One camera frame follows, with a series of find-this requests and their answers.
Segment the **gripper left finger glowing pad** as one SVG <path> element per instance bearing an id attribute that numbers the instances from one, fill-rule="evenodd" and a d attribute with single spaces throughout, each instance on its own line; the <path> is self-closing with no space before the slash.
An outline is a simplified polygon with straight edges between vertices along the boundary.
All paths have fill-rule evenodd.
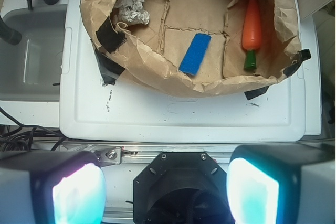
<path id="1" fill-rule="evenodd" d="M 92 152 L 1 153 L 1 223 L 101 223 L 105 205 Z"/>

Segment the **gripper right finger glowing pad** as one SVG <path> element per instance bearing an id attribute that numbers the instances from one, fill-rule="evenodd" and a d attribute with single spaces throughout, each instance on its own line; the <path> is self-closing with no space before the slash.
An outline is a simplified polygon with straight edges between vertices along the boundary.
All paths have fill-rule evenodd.
<path id="1" fill-rule="evenodd" d="M 335 223 L 335 147 L 240 145 L 226 190 L 236 223 Z"/>

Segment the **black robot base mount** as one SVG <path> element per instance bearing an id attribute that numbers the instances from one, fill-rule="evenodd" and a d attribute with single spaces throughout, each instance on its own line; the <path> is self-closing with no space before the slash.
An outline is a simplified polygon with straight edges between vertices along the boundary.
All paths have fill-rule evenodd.
<path id="1" fill-rule="evenodd" d="M 235 223 L 226 179 L 205 152 L 162 152 L 133 180 L 133 221 Z"/>

